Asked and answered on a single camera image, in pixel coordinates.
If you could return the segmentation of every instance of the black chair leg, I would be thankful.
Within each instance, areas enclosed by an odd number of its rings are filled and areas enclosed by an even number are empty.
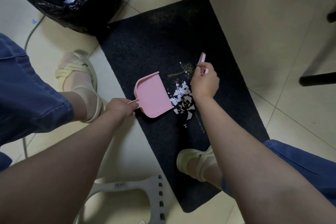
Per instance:
[[[317,74],[302,76],[299,79],[301,86],[315,86],[315,85],[325,85],[336,83],[336,72],[327,74]]]
[[[327,21],[333,23],[336,21],[336,11],[327,15]]]

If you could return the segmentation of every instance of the metal leg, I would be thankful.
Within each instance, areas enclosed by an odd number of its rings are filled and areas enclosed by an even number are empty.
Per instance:
[[[94,194],[99,192],[117,192],[126,191],[132,189],[141,189],[147,193],[150,204],[150,221],[148,224],[165,224],[165,208],[163,204],[163,188],[162,188],[162,176],[152,176],[146,180],[138,182],[114,182],[106,184],[94,183],[93,187],[86,198],[85,203]]]
[[[336,12],[332,12],[327,15],[327,21],[333,23],[336,21]]]
[[[314,85],[325,85],[336,83],[336,72],[327,74],[317,74],[302,76],[299,79],[301,86],[314,86]]]

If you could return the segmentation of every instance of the black door mat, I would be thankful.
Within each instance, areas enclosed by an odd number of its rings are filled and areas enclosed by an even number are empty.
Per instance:
[[[206,61],[213,64],[220,78],[215,100],[259,141],[269,139],[209,0],[183,0],[111,23],[97,38],[131,100],[135,99],[137,80],[156,71],[170,93],[174,93],[176,82],[189,84],[205,52]],[[197,110],[188,121],[186,114],[177,115],[173,110],[155,119],[140,111],[136,115],[184,212],[194,211],[219,192],[176,167],[181,150],[204,151],[210,145]]]

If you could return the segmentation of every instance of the gray cable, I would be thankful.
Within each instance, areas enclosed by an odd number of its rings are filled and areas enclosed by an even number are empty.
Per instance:
[[[43,21],[43,19],[45,18],[45,15],[43,15],[43,17],[41,18],[41,20],[36,24],[36,26],[32,29],[32,31],[29,33],[27,40],[24,44],[24,51],[27,52],[27,46],[30,40],[30,37],[32,36],[32,34],[34,33],[35,29],[41,24],[41,22]],[[24,150],[24,157],[28,158],[28,153],[27,153],[27,141],[26,141],[26,137],[22,138],[23,140],[23,150]]]

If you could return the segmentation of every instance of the hand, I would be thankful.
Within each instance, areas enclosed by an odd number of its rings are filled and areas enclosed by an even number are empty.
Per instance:
[[[201,75],[201,67],[207,68],[209,72]],[[205,98],[213,98],[219,87],[219,78],[210,63],[198,63],[190,82],[192,95],[196,104]]]
[[[113,116],[120,116],[122,120],[128,118],[139,107],[136,102],[130,103],[131,100],[125,98],[113,98],[106,106],[105,112],[109,112]]]

